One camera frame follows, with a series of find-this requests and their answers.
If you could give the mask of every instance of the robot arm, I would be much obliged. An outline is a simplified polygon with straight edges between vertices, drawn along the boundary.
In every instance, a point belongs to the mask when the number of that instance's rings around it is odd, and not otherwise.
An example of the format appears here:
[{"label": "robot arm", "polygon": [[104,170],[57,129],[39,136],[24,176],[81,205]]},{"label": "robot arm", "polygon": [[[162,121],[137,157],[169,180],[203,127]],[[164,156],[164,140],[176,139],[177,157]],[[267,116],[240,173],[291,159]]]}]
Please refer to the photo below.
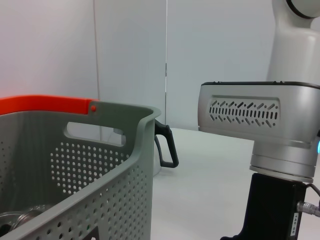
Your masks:
[{"label": "robot arm", "polygon": [[286,2],[290,9],[301,18],[320,17],[320,2],[318,0],[286,0]]},{"label": "robot arm", "polygon": [[241,233],[222,240],[297,240],[320,150],[319,0],[273,0],[275,35],[267,81],[207,82],[199,130],[254,140],[253,174]]}]

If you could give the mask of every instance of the gray plastic basket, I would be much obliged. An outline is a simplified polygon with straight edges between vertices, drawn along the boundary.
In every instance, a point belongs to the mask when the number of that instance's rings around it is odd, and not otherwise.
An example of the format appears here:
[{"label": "gray plastic basket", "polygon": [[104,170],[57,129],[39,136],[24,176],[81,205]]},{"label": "gray plastic basket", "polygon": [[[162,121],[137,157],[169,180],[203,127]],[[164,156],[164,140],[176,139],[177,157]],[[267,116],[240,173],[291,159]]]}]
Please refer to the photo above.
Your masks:
[{"label": "gray plastic basket", "polygon": [[[87,107],[88,114],[0,115],[0,213],[54,205],[1,240],[150,239],[160,111],[100,101]],[[69,122],[120,129],[126,144],[71,137]]]}]

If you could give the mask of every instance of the basket handle hole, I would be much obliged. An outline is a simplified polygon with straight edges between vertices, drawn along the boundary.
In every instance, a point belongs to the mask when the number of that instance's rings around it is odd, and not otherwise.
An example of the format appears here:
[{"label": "basket handle hole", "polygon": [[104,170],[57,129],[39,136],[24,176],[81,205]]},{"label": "basket handle hole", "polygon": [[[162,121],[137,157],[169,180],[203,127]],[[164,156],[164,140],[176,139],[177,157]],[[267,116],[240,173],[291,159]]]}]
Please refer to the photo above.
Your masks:
[{"label": "basket handle hole", "polygon": [[113,127],[69,122],[66,126],[65,135],[72,139],[101,141],[117,147],[122,147],[126,144],[124,132],[121,129]]}]

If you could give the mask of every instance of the cable connector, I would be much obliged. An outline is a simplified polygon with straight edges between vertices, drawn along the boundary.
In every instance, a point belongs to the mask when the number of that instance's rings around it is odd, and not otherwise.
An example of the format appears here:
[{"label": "cable connector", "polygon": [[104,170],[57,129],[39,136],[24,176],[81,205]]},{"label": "cable connector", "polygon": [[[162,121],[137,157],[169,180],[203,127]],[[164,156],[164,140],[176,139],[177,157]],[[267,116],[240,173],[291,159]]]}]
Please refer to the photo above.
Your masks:
[{"label": "cable connector", "polygon": [[318,206],[315,206],[308,202],[300,201],[297,204],[297,210],[300,213],[306,213],[310,215],[315,215],[320,218],[320,210]]}]

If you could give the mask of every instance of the white tabletop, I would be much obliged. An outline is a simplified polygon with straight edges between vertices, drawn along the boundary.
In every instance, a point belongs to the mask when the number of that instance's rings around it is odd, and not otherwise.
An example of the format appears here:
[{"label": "white tabletop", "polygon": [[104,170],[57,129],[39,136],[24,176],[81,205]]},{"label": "white tabletop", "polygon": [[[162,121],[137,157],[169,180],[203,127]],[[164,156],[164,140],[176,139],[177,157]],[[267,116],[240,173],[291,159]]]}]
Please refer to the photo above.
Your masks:
[{"label": "white tabletop", "polygon": [[[219,240],[240,233],[245,218],[253,141],[172,129],[180,164],[153,178],[151,240]],[[159,137],[164,160],[170,160]],[[318,164],[314,184],[320,188]],[[307,190],[306,202],[319,197]],[[300,240],[319,239],[320,218],[303,214]]]}]

